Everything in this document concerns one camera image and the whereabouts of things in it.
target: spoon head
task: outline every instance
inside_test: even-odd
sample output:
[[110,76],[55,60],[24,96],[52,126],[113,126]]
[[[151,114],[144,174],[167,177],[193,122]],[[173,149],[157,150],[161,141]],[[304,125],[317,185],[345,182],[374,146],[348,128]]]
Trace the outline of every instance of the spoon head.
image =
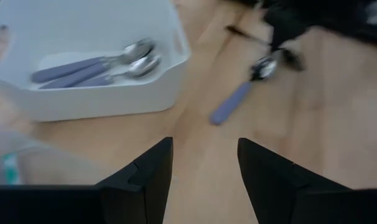
[[150,53],[156,46],[156,43],[150,39],[145,38],[134,44],[131,44],[124,48],[119,59],[123,63],[132,63],[136,60],[145,57]]
[[277,68],[277,61],[272,57],[263,57],[251,67],[251,81],[270,78]]
[[131,77],[139,78],[153,71],[161,62],[160,55],[148,55],[133,62],[129,68]]

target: wooden surface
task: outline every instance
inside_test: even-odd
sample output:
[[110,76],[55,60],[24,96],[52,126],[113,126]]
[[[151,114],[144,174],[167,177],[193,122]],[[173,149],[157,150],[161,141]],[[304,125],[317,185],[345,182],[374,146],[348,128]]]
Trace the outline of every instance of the wooden surface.
[[0,123],[94,160],[123,166],[174,137],[174,179],[165,223],[256,223],[241,180],[239,137],[256,141],[353,188],[377,187],[377,47],[313,28],[290,43],[307,70],[281,65],[222,126],[208,115],[266,49],[231,36],[236,24],[267,39],[260,12],[217,0],[176,1],[191,48],[182,93],[160,113],[31,123],[0,96]]

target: teal object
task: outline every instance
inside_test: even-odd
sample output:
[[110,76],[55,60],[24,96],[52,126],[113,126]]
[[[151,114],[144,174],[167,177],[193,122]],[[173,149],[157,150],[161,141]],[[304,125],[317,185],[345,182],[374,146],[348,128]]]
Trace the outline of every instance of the teal object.
[[3,166],[6,184],[21,184],[19,167],[17,165],[17,156],[13,153],[3,156]]

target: lavender spoon handle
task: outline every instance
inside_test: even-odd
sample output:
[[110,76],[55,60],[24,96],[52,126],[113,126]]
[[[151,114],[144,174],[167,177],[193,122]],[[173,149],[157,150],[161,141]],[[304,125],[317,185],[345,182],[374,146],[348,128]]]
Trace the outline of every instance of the lavender spoon handle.
[[105,72],[108,68],[109,66],[107,65],[97,63],[96,65],[92,65],[69,76],[59,78],[58,80],[40,87],[40,89],[73,87],[80,82],[93,78],[102,72]]
[[91,80],[83,81],[75,85],[74,87],[106,86],[113,83],[114,83],[113,77],[110,75],[106,75],[102,77],[92,78]]
[[104,57],[91,58],[80,62],[69,63],[53,68],[48,68],[35,72],[31,76],[31,80],[34,83],[43,83],[54,80],[56,78],[65,77],[78,72],[84,68],[90,67],[94,64],[100,63]]
[[242,102],[246,94],[251,89],[251,82],[244,82],[238,87],[234,93],[227,98],[210,116],[210,122],[215,125],[220,125],[227,120],[229,115]]

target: white plastic container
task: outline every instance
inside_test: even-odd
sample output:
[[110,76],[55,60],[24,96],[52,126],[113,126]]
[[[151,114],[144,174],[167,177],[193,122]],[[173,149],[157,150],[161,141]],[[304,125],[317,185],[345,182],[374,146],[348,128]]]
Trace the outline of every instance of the white plastic container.
[[[166,110],[178,97],[190,56],[169,0],[2,0],[1,25],[8,28],[9,45],[0,61],[0,89],[34,121]],[[146,37],[156,41],[162,62],[144,78],[53,90],[38,90],[30,81],[37,70],[116,55]]]

